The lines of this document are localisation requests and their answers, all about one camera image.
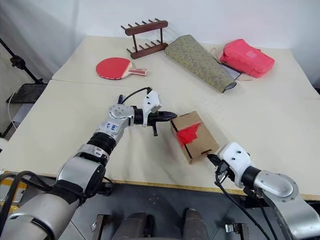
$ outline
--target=wooden dish rack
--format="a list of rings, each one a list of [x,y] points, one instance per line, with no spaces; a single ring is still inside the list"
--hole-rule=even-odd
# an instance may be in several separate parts
[[[133,38],[133,44],[134,44],[134,52],[131,52],[128,48],[127,51],[130,53],[131,58],[138,59],[143,56],[153,54],[159,51],[164,50],[168,44],[164,42],[163,40],[163,32],[162,29],[166,28],[168,26],[168,22],[165,20],[159,20],[155,18],[155,21],[148,20],[149,23],[142,21],[143,24],[139,24],[135,22],[136,26],[132,26],[131,24],[128,24],[128,28],[125,28],[124,26],[121,26],[121,28],[124,29],[124,32],[127,36],[132,36]],[[153,41],[150,41],[151,43],[145,43],[146,47],[143,47],[139,44],[139,47],[141,50],[138,50],[137,42],[136,42],[136,34],[142,34],[149,31],[160,29],[160,40],[156,40],[158,44],[154,43]]]

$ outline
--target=pink bag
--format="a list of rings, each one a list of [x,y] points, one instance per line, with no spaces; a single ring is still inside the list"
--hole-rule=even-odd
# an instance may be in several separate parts
[[[262,77],[275,64],[273,58],[250,46],[243,39],[225,45],[220,61],[255,78]]]

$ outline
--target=white cord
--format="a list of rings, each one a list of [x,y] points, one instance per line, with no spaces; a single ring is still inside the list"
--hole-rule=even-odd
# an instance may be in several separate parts
[[[215,47],[211,48],[210,53],[213,55],[214,59],[218,62],[221,63],[220,57],[223,54],[223,48],[222,49],[217,49]]]
[[[16,127],[14,121],[13,121],[12,118],[11,118],[11,114],[10,114],[10,103],[11,103],[12,97],[15,95],[16,92],[19,91],[19,89],[20,89],[24,84],[26,84],[26,83],[22,83],[22,84],[12,93],[12,95],[11,95],[11,97],[10,97],[10,99],[9,99],[9,102],[8,102],[8,114],[9,114],[10,121],[11,121],[12,125],[14,126],[15,130],[17,130],[17,127]]]

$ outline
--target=paddle handle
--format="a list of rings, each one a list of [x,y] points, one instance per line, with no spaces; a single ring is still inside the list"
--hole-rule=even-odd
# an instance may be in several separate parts
[[[128,72],[130,74],[136,74],[136,75],[140,75],[140,76],[147,75],[147,69],[144,69],[144,68],[130,68],[128,70]]]

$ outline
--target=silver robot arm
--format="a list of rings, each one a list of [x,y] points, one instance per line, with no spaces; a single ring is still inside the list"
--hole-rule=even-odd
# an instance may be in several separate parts
[[[128,126],[152,126],[177,115],[158,111],[157,92],[148,89],[142,108],[115,104],[108,110],[90,140],[61,167],[52,190],[26,202],[11,214],[4,225],[1,240],[56,240],[69,224],[76,209],[93,197],[103,181],[109,157]]]
[[[320,236],[318,213],[303,200],[297,183],[290,177],[254,167],[250,155],[236,142],[208,158],[222,170],[222,178],[230,174],[237,187],[254,191],[273,208],[286,239]]]

